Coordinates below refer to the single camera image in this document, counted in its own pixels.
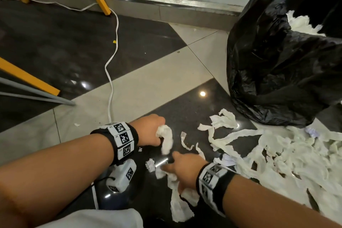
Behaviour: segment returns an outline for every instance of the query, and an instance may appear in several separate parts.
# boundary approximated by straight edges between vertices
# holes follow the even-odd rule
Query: black plastic bag
[[[308,15],[327,37],[291,30]],[[342,100],[342,1],[250,0],[228,37],[227,79],[235,108],[266,125],[310,124]]]

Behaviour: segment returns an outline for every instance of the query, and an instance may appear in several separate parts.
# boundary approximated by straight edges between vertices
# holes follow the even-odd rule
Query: person's left arm
[[[156,114],[130,125],[138,146],[160,145]],[[102,134],[91,134],[37,151],[0,167],[0,223],[35,227],[50,221],[85,190],[114,158],[113,146]]]

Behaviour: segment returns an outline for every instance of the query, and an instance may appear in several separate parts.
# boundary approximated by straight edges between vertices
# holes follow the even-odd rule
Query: hand
[[[208,162],[198,154],[180,154],[178,151],[172,153],[174,163],[165,164],[162,170],[176,174],[179,182],[178,192],[181,194],[185,188],[196,189],[196,179],[201,168]]]
[[[139,136],[138,146],[152,145],[159,146],[160,138],[156,137],[159,126],[165,124],[165,118],[156,114],[141,117],[130,123]]]

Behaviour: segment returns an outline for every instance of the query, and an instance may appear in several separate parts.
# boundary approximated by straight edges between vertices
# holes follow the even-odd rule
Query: white cable
[[[43,2],[43,1],[37,1],[37,0],[31,0],[31,1],[34,1],[34,2],[38,2],[38,3],[42,3],[42,4],[47,4],[47,5],[51,5],[51,4],[56,4],[56,5],[60,5],[62,7],[65,7],[69,10],[73,10],[73,11],[79,11],[79,12],[83,12],[84,10],[87,10],[88,8],[92,7],[93,5],[97,5],[97,3],[92,3],[90,4],[89,6],[86,6],[85,8],[83,9],[75,9],[75,8],[71,8],[71,7],[67,7],[65,5],[62,5],[60,3],[57,3],[57,2]],[[112,118],[110,117],[110,105],[112,103],[112,98],[113,98],[113,93],[114,93],[114,88],[113,88],[113,83],[112,83],[112,80],[110,78],[110,75],[107,71],[107,66],[108,64],[112,61],[114,55],[116,54],[116,52],[118,51],[118,47],[119,47],[119,43],[118,43],[118,28],[119,28],[119,18],[117,16],[117,14],[111,10],[111,12],[115,15],[116,17],[116,29],[115,29],[115,34],[116,34],[116,43],[115,43],[115,51],[114,51],[114,54],[109,58],[109,60],[107,61],[107,63],[105,64],[105,72],[106,72],[106,75],[108,77],[108,80],[109,80],[109,83],[110,83],[110,86],[112,88],[112,91],[110,93],[110,96],[109,96],[109,101],[108,101],[108,119],[109,119],[109,122],[111,123],[112,122]],[[99,204],[97,202],[97,196],[96,196],[96,191],[95,191],[95,187],[92,186],[92,192],[93,192],[93,199],[94,199],[94,204],[95,204],[95,208],[98,210],[99,209]]]

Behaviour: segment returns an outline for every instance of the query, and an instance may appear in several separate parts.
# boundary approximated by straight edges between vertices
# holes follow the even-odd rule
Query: wristband
[[[139,136],[137,131],[128,123],[109,123],[100,126],[90,134],[102,134],[112,144],[114,159],[111,165],[118,165],[133,155],[138,147]]]
[[[222,206],[223,196],[235,174],[233,170],[215,163],[204,165],[198,174],[196,182],[198,194],[221,216],[225,216]]]

